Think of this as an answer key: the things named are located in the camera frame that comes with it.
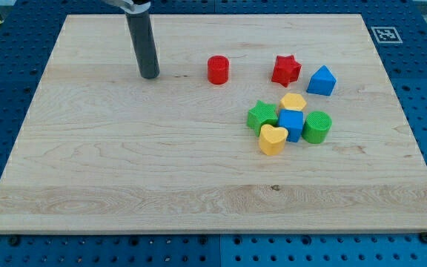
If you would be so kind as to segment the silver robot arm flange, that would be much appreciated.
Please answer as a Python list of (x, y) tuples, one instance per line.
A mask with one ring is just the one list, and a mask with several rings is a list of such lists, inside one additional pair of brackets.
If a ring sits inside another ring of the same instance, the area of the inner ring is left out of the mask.
[(151, 4), (150, 1), (134, 1), (134, 0), (102, 0), (106, 4), (114, 7), (119, 7), (129, 14), (140, 14), (148, 11)]

